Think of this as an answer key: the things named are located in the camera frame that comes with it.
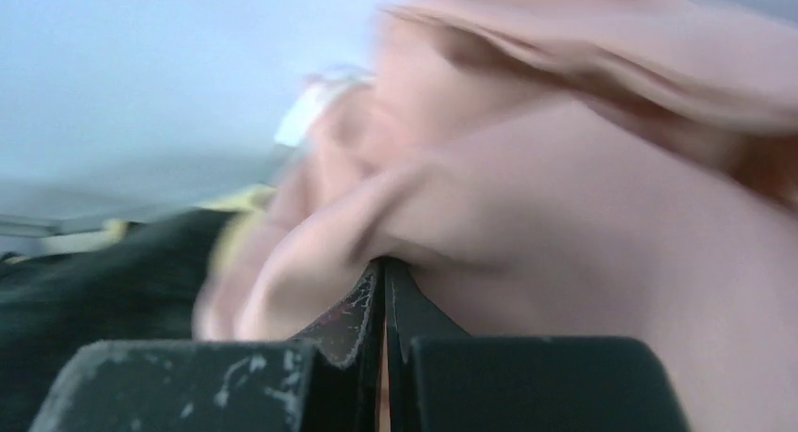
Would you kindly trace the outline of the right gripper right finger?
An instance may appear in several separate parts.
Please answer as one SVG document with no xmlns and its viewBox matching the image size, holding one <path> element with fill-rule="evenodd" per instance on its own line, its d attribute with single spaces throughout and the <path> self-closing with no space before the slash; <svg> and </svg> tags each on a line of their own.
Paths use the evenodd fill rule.
<svg viewBox="0 0 798 432">
<path fill-rule="evenodd" d="M 657 356 L 623 337 L 475 337 L 383 263 L 394 431 L 685 431 Z"/>
</svg>

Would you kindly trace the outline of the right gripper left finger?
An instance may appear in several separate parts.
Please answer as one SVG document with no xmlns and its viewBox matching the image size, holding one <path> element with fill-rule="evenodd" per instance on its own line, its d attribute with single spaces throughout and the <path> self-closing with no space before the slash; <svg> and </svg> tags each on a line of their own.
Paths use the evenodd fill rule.
<svg viewBox="0 0 798 432">
<path fill-rule="evenodd" d="M 35 431 L 374 431 L 382 270 L 278 342 L 104 341 L 60 371 Z"/>
</svg>

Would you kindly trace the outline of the pink cloth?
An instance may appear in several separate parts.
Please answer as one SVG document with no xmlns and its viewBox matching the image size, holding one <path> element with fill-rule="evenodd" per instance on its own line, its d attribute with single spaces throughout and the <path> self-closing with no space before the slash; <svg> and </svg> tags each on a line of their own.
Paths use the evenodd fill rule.
<svg viewBox="0 0 798 432">
<path fill-rule="evenodd" d="M 797 27 L 691 0 L 411 0 L 194 312 L 280 340 L 380 256 L 464 329 L 621 335 L 695 431 L 797 427 Z"/>
</svg>

